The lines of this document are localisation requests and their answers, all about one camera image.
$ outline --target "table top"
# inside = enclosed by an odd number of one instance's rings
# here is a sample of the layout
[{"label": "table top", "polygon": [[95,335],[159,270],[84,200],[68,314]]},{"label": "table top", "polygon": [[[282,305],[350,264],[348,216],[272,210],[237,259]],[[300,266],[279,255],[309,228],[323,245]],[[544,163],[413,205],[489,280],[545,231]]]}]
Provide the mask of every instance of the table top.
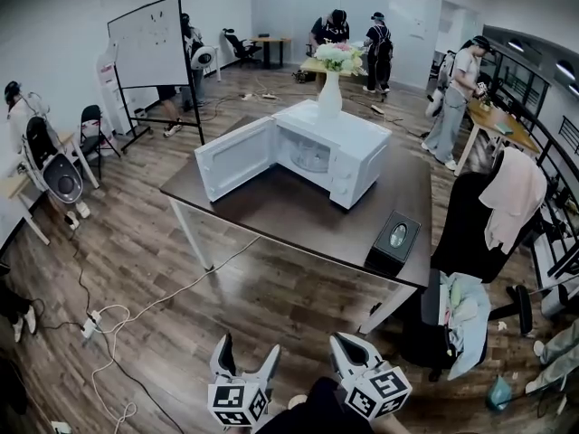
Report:
[{"label": "table top", "polygon": [[[506,140],[521,145],[533,153],[540,153],[540,150],[536,147],[521,123],[517,122],[502,109],[491,107],[490,111],[485,111],[480,108],[481,105],[482,103],[477,99],[473,99],[469,104],[470,117],[477,126],[498,133]],[[511,135],[503,135],[500,133],[496,125],[501,123],[509,126],[513,130],[513,133]]]},{"label": "table top", "polygon": [[[63,144],[74,138],[74,132],[59,133],[58,138]],[[29,182],[28,174],[16,174],[0,180],[0,195],[6,199],[12,199],[18,195]]]},{"label": "table top", "polygon": [[252,42],[291,42],[289,37],[251,37]]},{"label": "table top", "polygon": [[[316,58],[307,58],[299,68],[302,71],[307,72],[327,72],[327,69],[324,67],[324,63],[320,60],[316,60]],[[341,71],[340,76],[342,77],[350,77],[352,75],[351,71]]]},{"label": "table top", "polygon": [[[161,193],[224,221],[338,264],[426,288],[431,263],[432,194],[428,163],[390,140],[382,175],[349,211],[319,186],[275,165],[211,203],[195,155]],[[365,266],[392,211],[422,226],[403,269],[394,278]]]}]

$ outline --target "microwave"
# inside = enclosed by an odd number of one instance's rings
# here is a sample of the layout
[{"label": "microwave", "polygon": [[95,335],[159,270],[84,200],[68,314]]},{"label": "microwave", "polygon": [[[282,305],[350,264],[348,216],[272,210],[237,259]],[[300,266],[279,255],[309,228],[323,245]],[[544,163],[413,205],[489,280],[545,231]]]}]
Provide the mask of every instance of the microwave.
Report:
[{"label": "microwave", "polygon": [[340,112],[321,120],[311,99],[195,150],[205,192],[217,201],[273,165],[283,165],[350,209],[384,168],[387,128]]}]

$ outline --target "light blue cloth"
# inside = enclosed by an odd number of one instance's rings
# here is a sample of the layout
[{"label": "light blue cloth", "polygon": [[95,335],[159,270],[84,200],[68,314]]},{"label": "light blue cloth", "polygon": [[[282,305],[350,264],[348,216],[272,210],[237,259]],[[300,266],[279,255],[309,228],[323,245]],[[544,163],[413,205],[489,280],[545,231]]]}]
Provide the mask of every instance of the light blue cloth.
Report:
[{"label": "light blue cloth", "polygon": [[451,368],[449,380],[458,378],[479,362],[487,339],[487,322],[490,314],[489,296],[480,284],[480,278],[463,273],[453,273],[447,277],[441,272],[441,283],[446,284],[449,291],[455,282],[460,287],[460,301],[467,298],[474,299],[478,309],[477,315],[469,320],[457,322],[451,317],[449,325],[451,343],[457,351],[461,349],[462,353]]}]

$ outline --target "open microwave door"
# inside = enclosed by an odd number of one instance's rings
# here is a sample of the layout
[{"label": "open microwave door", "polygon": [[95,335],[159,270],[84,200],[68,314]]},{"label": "open microwave door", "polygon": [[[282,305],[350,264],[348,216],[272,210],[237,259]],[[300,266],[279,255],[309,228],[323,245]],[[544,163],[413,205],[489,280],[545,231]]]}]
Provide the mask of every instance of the open microwave door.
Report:
[{"label": "open microwave door", "polygon": [[275,119],[261,118],[195,150],[210,201],[216,201],[276,163]]}]

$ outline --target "black office chair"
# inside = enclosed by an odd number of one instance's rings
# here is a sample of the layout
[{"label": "black office chair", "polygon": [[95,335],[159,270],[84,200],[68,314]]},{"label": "black office chair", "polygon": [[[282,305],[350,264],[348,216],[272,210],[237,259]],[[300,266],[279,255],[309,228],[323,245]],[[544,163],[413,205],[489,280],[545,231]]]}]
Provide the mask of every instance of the black office chair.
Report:
[{"label": "black office chair", "polygon": [[101,144],[102,144],[102,141],[104,140],[107,142],[110,149],[112,149],[115,152],[115,154],[119,157],[119,159],[120,159],[120,154],[119,154],[119,151],[117,151],[115,149],[115,147],[109,142],[109,139],[107,138],[107,136],[102,133],[102,130],[100,128],[100,124],[101,124],[101,120],[102,120],[102,114],[100,112],[100,108],[98,105],[88,106],[82,111],[81,125],[84,124],[85,122],[90,121],[90,120],[98,123],[99,133],[95,136],[86,137],[84,135],[84,133],[81,132],[81,152],[85,156],[88,156],[92,152],[97,153],[97,155],[99,157],[98,168],[99,168],[99,180],[100,180],[101,179],[100,167],[101,167]]},{"label": "black office chair", "polygon": [[[438,325],[440,272],[450,275],[465,273],[480,278],[483,283],[493,281],[505,263],[539,218],[535,216],[519,232],[512,249],[505,254],[500,248],[489,250],[484,231],[492,210],[479,201],[483,190],[492,182],[502,164],[501,153],[490,174],[467,173],[459,176],[452,187],[441,240],[431,257],[429,287],[414,293],[397,311],[403,320],[401,355],[407,362],[432,368],[429,379],[438,381],[441,370],[449,369],[458,358],[449,342],[449,330]],[[512,304],[491,311],[489,320],[519,315],[520,331],[528,334],[533,327],[531,302],[527,288],[507,288]],[[486,343],[479,363],[486,356]]]},{"label": "black office chair", "polygon": [[256,61],[253,55],[261,50],[261,47],[256,46],[256,42],[251,42],[250,45],[244,45],[247,39],[239,40],[234,34],[234,29],[223,29],[223,35],[233,47],[233,54],[239,58],[241,65],[247,61]]}]

